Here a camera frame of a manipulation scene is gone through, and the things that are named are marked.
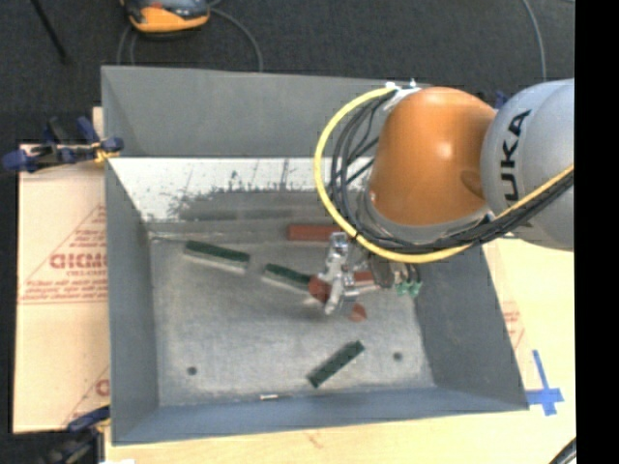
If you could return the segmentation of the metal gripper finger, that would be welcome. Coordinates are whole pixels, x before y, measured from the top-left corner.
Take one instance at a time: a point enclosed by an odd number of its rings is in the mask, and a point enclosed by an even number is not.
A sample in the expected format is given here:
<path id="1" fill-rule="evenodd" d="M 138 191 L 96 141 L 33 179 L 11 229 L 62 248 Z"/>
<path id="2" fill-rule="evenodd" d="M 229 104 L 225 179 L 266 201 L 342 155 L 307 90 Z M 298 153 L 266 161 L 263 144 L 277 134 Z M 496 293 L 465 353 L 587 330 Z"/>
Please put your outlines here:
<path id="1" fill-rule="evenodd" d="M 357 303 L 360 291 L 351 279 L 337 277 L 331 284 L 331 289 L 323 312 L 326 315 L 349 315 Z"/>
<path id="2" fill-rule="evenodd" d="M 334 279 L 347 265 L 349 254 L 348 236 L 345 233 L 333 233 L 330 236 L 329 250 L 326 258 L 326 278 Z"/>

